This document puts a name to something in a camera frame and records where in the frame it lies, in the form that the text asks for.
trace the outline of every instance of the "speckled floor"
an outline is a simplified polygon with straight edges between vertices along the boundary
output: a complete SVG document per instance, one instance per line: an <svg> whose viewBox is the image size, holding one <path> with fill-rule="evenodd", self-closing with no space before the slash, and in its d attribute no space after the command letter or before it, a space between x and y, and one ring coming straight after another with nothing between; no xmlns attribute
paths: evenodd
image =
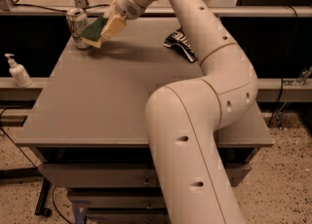
<svg viewBox="0 0 312 224"><path fill-rule="evenodd" d="M311 132L294 112L285 114L283 124L283 131L270 129L275 145L262 148L255 155L252 171L234 188L248 224L312 223ZM20 128L5 128L5 131L15 139ZM26 148L23 151L38 164L30 151ZM0 136L0 169L28 167L31 163L14 144ZM52 215L49 218L34 215L41 185L40 177L0 181L0 223L67 223L53 207L51 192L46 207L52 210ZM55 202L60 212L73 222L65 189L56 190Z"/></svg>

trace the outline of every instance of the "silver can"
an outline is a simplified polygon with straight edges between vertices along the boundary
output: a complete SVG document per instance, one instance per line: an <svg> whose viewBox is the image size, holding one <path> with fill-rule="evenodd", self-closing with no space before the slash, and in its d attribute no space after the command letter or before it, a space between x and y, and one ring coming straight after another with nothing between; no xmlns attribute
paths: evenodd
<svg viewBox="0 0 312 224"><path fill-rule="evenodd" d="M83 42L81 39L82 31L88 26L88 17L85 11L80 8L69 9L66 13L68 26L71 36L75 41L78 49L87 49L90 45Z"/></svg>

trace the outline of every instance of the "bottle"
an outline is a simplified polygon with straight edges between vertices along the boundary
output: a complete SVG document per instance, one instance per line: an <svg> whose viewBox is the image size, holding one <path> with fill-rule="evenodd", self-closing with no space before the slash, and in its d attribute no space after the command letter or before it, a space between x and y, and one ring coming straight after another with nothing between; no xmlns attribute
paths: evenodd
<svg viewBox="0 0 312 224"><path fill-rule="evenodd" d="M12 54L4 54L4 56L8 59L8 63L10 64L9 71L18 85L23 88L28 87L32 83L32 80L23 65L18 64L15 60L13 60L11 56L14 55Z"/></svg>

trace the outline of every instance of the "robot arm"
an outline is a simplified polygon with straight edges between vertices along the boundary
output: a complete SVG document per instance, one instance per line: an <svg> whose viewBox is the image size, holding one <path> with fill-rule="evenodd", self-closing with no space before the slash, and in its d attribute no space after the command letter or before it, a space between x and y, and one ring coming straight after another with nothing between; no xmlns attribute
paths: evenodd
<svg viewBox="0 0 312 224"><path fill-rule="evenodd" d="M116 0L115 9L136 19L152 1ZM253 105L256 74L202 0L169 1L204 74L157 90L146 105L149 146L171 222L245 223L214 131L240 119Z"/></svg>

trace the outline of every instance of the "black packet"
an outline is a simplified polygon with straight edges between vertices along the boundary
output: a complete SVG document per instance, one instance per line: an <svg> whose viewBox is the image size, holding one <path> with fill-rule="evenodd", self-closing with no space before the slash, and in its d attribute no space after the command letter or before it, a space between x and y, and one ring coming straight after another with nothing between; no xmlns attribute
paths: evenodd
<svg viewBox="0 0 312 224"><path fill-rule="evenodd" d="M164 42L164 46L173 49L180 55L184 56L191 63L197 60L197 57L189 45L182 28L177 29L169 35Z"/></svg>

